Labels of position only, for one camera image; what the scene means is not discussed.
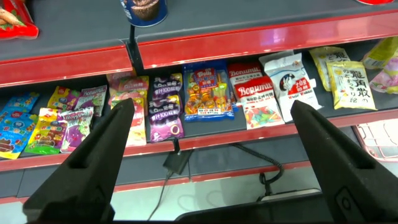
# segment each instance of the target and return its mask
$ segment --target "red metal shelf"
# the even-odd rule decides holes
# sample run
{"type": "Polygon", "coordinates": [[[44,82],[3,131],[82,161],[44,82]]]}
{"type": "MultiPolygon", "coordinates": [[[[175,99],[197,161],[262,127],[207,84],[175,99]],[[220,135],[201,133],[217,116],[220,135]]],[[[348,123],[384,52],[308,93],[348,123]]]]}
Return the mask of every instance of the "red metal shelf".
{"type": "Polygon", "coordinates": [[[5,60],[0,62],[0,87],[131,71],[126,46],[5,60]]]}

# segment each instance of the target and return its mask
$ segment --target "gray shelf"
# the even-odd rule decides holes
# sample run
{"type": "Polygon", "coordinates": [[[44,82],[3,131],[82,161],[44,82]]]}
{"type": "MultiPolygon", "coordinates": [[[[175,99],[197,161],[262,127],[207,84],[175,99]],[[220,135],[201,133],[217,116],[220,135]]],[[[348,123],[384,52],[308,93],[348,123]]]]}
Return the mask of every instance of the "gray shelf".
{"type": "Polygon", "coordinates": [[[169,0],[167,18],[136,28],[137,42],[398,9],[398,2],[367,6],[354,0],[169,0]]]}
{"type": "Polygon", "coordinates": [[[0,61],[121,45],[130,23],[119,1],[31,0],[39,36],[0,41],[0,61]]]}

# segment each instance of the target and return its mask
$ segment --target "white candy bag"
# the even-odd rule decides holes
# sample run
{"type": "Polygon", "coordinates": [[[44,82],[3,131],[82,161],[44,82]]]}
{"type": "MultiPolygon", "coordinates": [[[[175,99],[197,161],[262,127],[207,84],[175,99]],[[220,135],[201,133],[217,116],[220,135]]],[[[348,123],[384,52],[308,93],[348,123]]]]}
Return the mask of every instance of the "white candy bag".
{"type": "Polygon", "coordinates": [[[309,79],[301,58],[301,54],[295,54],[264,65],[264,71],[272,80],[285,122],[293,120],[290,109],[295,100],[300,100],[316,110],[322,107],[318,104],[317,96],[313,91],[316,86],[315,80],[309,79]]]}

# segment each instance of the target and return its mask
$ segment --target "blue candy bag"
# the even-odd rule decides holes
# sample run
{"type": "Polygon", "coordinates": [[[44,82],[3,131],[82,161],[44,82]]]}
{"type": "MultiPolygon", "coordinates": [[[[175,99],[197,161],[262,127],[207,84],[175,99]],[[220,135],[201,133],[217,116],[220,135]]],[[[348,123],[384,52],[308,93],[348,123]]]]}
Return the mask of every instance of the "blue candy bag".
{"type": "Polygon", "coordinates": [[[0,157],[17,159],[37,123],[37,115],[4,109],[0,117],[0,157]]]}
{"type": "Polygon", "coordinates": [[[21,111],[28,113],[32,110],[35,102],[39,98],[38,93],[22,93],[20,95],[13,96],[7,103],[6,108],[13,111],[21,111]]]}
{"type": "Polygon", "coordinates": [[[183,66],[185,121],[234,119],[225,60],[183,66]]]}

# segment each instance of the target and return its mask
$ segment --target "red shelf edge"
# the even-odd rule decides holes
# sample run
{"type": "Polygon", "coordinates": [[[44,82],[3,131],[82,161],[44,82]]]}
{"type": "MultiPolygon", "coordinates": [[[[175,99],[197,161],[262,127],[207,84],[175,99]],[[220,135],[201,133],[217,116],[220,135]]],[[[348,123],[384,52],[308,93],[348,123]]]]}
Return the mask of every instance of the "red shelf edge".
{"type": "MultiPolygon", "coordinates": [[[[378,121],[380,119],[398,118],[398,109],[368,112],[350,116],[342,116],[329,119],[338,128],[352,126],[361,123],[378,121]]],[[[265,138],[274,138],[297,134],[294,124],[285,124],[270,128],[259,128],[244,131],[235,131],[231,133],[214,134],[209,136],[186,138],[179,141],[181,150],[192,150],[201,147],[217,146],[234,142],[252,141],[265,138]]],[[[124,151],[124,157],[139,156],[144,154],[153,154],[161,152],[170,152],[174,150],[171,141],[147,144],[146,146],[127,147],[124,151]]],[[[53,166],[61,164],[68,154],[57,154],[51,156],[26,157],[15,160],[0,161],[0,172],[28,169],[43,166],[53,166]]]]}
{"type": "Polygon", "coordinates": [[[154,40],[138,43],[138,48],[147,69],[393,35],[398,35],[398,10],[154,40]]]}
{"type": "Polygon", "coordinates": [[[124,44],[93,50],[0,61],[0,87],[132,70],[124,44]]]}
{"type": "MultiPolygon", "coordinates": [[[[310,161],[302,161],[302,162],[291,162],[287,164],[283,164],[284,168],[287,169],[296,169],[301,167],[310,167],[310,161]]],[[[252,169],[243,169],[243,170],[233,170],[227,172],[217,172],[214,174],[203,174],[203,175],[194,175],[191,176],[192,182],[202,182],[208,180],[216,180],[222,178],[230,178],[230,177],[239,177],[243,175],[251,175],[251,174],[260,174],[264,172],[274,172],[277,171],[278,167],[276,166],[266,166],[266,167],[257,167],[252,169]]]]}

